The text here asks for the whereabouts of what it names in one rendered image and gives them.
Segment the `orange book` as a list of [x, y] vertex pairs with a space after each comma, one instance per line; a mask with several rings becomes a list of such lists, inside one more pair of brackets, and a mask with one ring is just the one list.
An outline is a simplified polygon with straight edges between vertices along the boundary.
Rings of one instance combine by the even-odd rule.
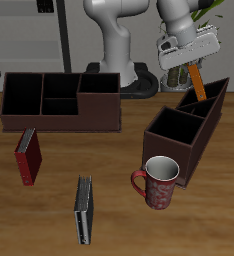
[[198, 101], [206, 100], [207, 96], [205, 93], [202, 78], [200, 76], [197, 64], [187, 64], [187, 68], [193, 83], [193, 87], [197, 96]]

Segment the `black book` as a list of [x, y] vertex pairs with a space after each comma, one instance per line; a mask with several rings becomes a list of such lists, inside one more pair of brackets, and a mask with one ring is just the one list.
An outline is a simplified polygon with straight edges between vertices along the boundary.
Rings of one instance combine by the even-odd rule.
[[74, 216], [79, 244], [91, 243], [94, 202], [92, 177], [79, 177], [74, 205]]

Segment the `red patterned mug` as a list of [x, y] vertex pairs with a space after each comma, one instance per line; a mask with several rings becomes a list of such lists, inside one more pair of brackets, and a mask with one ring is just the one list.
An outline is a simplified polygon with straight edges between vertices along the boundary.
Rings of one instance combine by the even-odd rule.
[[[154, 156], [146, 162], [144, 170], [132, 173], [131, 184], [144, 197], [150, 208], [163, 210], [171, 202], [179, 171], [179, 165], [173, 159], [166, 156]], [[137, 177], [144, 178], [144, 190], [135, 183]]]

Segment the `dark brown desk caddy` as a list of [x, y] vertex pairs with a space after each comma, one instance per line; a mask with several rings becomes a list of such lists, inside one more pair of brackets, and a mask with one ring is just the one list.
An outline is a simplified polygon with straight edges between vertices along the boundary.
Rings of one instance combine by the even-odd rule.
[[118, 132], [117, 73], [7, 73], [0, 116], [5, 132]]
[[206, 100], [189, 89], [175, 109], [164, 106], [144, 131], [142, 169], [153, 156], [175, 160], [180, 172], [176, 185], [185, 189], [221, 118], [229, 83], [224, 78], [204, 86]]

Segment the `red book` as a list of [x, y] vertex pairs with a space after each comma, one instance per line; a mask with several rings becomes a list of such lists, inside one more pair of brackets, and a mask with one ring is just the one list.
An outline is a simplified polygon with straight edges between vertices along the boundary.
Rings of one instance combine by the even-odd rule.
[[14, 154], [23, 185], [33, 186], [42, 162], [35, 128], [24, 129]]

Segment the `green pot plant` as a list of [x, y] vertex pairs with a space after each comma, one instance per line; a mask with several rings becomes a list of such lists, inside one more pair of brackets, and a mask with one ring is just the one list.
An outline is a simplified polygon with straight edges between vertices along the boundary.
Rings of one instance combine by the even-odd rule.
[[[209, 10], [219, 6], [225, 0], [198, 0], [202, 8], [191, 11], [191, 18], [194, 22], [204, 16]], [[186, 64], [173, 67], [161, 78], [162, 92], [185, 92], [192, 88], [192, 80]]]

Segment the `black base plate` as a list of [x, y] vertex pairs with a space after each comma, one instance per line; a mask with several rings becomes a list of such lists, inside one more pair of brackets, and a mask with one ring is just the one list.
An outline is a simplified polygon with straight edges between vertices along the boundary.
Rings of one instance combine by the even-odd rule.
[[147, 99], [158, 91], [157, 78], [145, 63], [124, 64], [92, 62], [81, 76], [80, 93], [96, 95], [99, 99]]

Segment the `grey shelf unit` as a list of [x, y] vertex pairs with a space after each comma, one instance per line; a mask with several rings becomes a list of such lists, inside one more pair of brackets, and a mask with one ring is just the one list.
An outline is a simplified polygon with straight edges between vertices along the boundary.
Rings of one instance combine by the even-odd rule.
[[0, 0], [0, 91], [7, 72], [70, 71], [65, 0]]

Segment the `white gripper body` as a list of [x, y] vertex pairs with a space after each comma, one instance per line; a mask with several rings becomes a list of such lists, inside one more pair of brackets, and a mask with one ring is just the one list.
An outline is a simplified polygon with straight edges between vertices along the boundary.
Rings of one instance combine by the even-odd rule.
[[158, 59], [163, 70], [195, 61], [220, 50], [215, 26], [207, 25], [196, 32], [194, 41], [185, 46], [179, 46], [175, 36], [165, 34], [158, 39]]

